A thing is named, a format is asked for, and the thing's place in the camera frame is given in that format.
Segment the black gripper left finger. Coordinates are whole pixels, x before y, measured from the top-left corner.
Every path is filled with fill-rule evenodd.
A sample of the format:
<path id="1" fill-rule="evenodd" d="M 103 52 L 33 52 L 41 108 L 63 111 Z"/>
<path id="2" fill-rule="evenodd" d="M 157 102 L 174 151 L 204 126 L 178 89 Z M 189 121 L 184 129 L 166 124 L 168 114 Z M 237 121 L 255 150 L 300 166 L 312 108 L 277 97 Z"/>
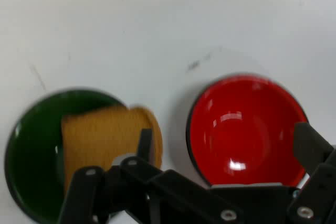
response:
<path id="1" fill-rule="evenodd" d="M 167 204 L 150 183 L 161 174 L 149 163 L 153 149 L 153 131 L 143 129 L 134 156 L 106 172 L 98 166 L 77 170 L 58 223 L 107 223 L 123 210 L 138 223 L 167 223 Z"/>

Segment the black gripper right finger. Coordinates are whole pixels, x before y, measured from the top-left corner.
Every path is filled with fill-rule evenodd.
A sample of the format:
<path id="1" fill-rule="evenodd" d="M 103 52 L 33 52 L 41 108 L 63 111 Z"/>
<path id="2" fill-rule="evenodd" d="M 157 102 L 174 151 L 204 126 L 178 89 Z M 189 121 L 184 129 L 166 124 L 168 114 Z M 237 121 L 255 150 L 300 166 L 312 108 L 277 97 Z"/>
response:
<path id="1" fill-rule="evenodd" d="M 288 222 L 335 223 L 335 148 L 309 123 L 297 123 L 293 154 L 309 179 L 288 207 Z"/>

